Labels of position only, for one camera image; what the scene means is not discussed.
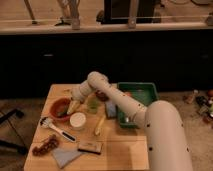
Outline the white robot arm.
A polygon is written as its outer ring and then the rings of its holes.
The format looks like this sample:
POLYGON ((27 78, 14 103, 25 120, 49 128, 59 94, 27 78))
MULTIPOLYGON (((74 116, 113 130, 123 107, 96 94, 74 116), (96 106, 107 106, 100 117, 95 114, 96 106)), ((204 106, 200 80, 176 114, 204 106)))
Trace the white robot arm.
POLYGON ((150 171, 193 171, 184 124, 174 105, 164 100, 145 105, 112 86, 104 74, 93 71, 72 89, 68 113, 74 113, 95 90, 103 92, 145 131, 150 171))

